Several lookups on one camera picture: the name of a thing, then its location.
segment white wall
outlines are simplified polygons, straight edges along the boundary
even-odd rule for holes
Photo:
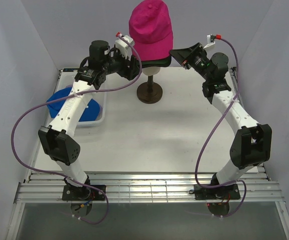
[[[141,0],[22,0],[58,69],[77,66],[93,40],[113,46],[117,32],[128,34],[132,10]],[[174,48],[206,44],[221,34],[242,58],[273,0],[165,0],[173,25]],[[231,49],[219,42],[217,52]]]
[[[7,233],[18,182],[25,169],[11,151],[13,124],[25,110],[44,102],[56,85],[57,69],[20,0],[0,0],[0,240]],[[29,162],[46,109],[19,126],[16,147]]]
[[[279,180],[289,212],[289,1],[275,0],[241,61],[246,109],[272,127],[269,176]]]

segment white connector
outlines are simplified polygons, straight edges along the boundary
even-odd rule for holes
[[[206,36],[206,45],[203,47],[203,49],[208,49],[208,50],[210,50],[210,49],[212,49],[214,46],[215,46],[215,40],[212,40],[211,39],[211,35],[208,35],[208,36]]]
[[[135,45],[135,41],[133,40],[132,37],[130,37],[128,35],[125,35],[122,38],[124,40],[126,40],[131,46]],[[131,48],[124,41],[122,41],[121,39],[117,39],[114,44],[115,44],[115,47],[120,50],[120,53],[122,54],[122,56],[125,59],[127,59],[129,53],[131,53]]]

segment blue container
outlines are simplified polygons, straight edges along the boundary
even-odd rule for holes
[[[50,102],[52,100],[60,99],[63,97],[66,97],[69,95],[71,91],[71,87],[67,87],[64,89],[61,89],[57,92],[55,92],[48,100],[47,102]],[[57,114],[59,113],[62,106],[65,104],[66,100],[55,102],[52,104],[47,105],[49,109],[50,116],[54,119]],[[86,108],[81,115],[81,118],[79,122],[90,122],[95,121],[100,113],[100,105],[93,99],[88,103],[88,108]]]

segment pink cap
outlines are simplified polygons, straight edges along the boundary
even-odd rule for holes
[[[164,59],[174,46],[167,5],[162,0],[144,0],[132,11],[129,34],[141,61]]]

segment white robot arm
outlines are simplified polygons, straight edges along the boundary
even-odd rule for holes
[[[196,199],[217,199],[217,196],[227,195],[234,188],[237,189],[235,181],[238,180],[248,170],[257,166],[270,158],[272,130],[267,124],[259,124],[253,119],[240,105],[234,100],[234,93],[228,86],[225,75],[228,71],[228,57],[220,52],[215,53],[211,59],[207,58],[205,48],[213,46],[217,36],[208,36],[208,45],[203,47],[197,43],[191,47],[183,49],[173,49],[170,54],[185,69],[193,68],[199,73],[205,82],[202,84],[203,95],[208,101],[217,108],[222,114],[228,109],[225,119],[231,126],[235,137],[230,148],[230,160],[217,173],[210,182],[210,186],[224,184],[217,188],[195,187]]]
[[[122,38],[134,45],[131,37]],[[134,56],[129,59],[130,52],[129,46],[121,39],[115,41],[115,46],[111,50],[106,41],[93,41],[89,47],[90,57],[82,61],[74,78],[70,95],[76,96],[68,98],[49,126],[42,126],[38,131],[45,154],[49,155],[69,177],[64,181],[78,200],[89,198],[90,189],[76,184],[71,179],[86,185],[90,185],[90,180],[79,162],[80,146],[73,137],[79,119],[96,93],[77,94],[98,90],[109,74],[118,73],[128,80],[134,79],[139,73],[139,67]]]

